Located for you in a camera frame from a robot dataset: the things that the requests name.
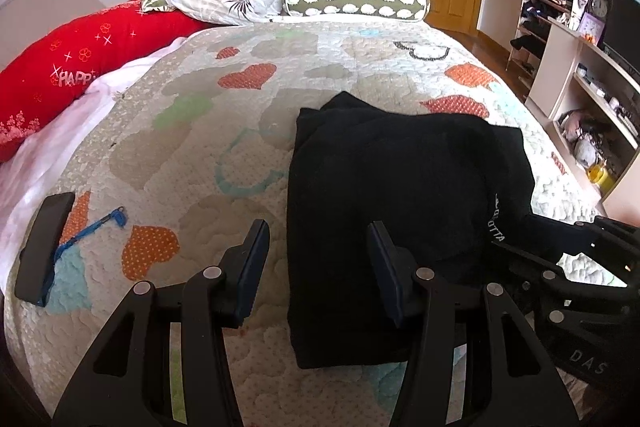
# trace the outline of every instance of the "black phone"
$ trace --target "black phone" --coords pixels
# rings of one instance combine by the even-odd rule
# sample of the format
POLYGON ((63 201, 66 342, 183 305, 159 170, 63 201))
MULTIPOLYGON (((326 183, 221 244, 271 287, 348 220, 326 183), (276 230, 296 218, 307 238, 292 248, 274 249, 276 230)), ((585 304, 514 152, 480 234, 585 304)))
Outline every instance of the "black phone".
POLYGON ((76 195, 72 192, 45 198, 38 211, 27 244, 20 252, 20 267, 14 294, 18 299, 45 306, 53 279, 54 254, 76 195))

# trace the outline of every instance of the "heart-patterned quilt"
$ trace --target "heart-patterned quilt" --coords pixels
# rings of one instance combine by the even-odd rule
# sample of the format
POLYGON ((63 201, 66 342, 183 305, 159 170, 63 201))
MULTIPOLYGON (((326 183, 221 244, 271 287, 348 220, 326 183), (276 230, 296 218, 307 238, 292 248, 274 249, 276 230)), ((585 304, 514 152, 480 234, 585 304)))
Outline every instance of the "heart-patterned quilt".
MULTIPOLYGON (((301 107, 321 107, 342 90, 385 110, 469 112, 520 127, 536 179, 533 210, 570 222, 593 219, 531 114, 459 43, 427 25, 371 18, 208 30, 122 95, 54 190, 78 196, 65 237, 119 206, 127 226, 108 223, 65 253, 46 308, 7 297, 10 352, 49 412, 136 281, 183 282, 217 263, 252 220, 263 218, 271 249, 254 309, 242 328, 225 333, 244 424, 388 425, 404 365, 303 371, 288 337, 285 223, 295 120, 301 107)), ((587 258, 562 261, 572 262, 593 266, 587 258)), ((599 282, 612 280, 586 270, 592 272, 599 282)), ((463 351, 457 358, 463 364, 463 351)), ((172 363, 178 360, 175 346, 172 363)), ((452 418, 462 400, 460 364, 452 418)))

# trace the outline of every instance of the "black television screen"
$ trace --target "black television screen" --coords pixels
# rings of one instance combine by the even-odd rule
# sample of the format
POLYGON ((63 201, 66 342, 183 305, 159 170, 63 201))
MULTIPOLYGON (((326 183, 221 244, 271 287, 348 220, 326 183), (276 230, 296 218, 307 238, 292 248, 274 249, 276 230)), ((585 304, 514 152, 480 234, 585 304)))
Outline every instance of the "black television screen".
POLYGON ((640 73, 640 3, 611 0, 604 44, 640 73))

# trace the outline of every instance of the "wooden floor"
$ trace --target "wooden floor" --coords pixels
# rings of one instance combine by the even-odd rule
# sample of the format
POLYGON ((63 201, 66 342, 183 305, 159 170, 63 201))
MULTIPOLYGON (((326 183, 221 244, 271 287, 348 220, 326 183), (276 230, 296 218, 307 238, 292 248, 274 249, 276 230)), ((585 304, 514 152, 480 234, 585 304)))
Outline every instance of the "wooden floor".
POLYGON ((526 100, 529 89, 518 79, 518 77, 522 75, 522 70, 513 68, 514 71, 511 71, 510 68, 509 71, 507 71, 507 58, 509 54, 505 49, 498 49, 497 44, 491 46, 481 38, 464 33, 451 32, 448 30, 444 30, 444 33, 460 42, 475 58, 503 79, 521 102, 526 100))

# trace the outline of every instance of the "black clock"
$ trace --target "black clock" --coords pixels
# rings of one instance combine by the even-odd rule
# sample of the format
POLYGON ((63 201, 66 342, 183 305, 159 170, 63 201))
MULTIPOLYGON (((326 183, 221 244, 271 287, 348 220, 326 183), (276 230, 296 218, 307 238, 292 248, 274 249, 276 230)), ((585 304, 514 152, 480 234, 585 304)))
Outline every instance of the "black clock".
POLYGON ((611 8, 611 0, 589 0, 584 11, 598 19, 606 22, 609 9, 611 8))

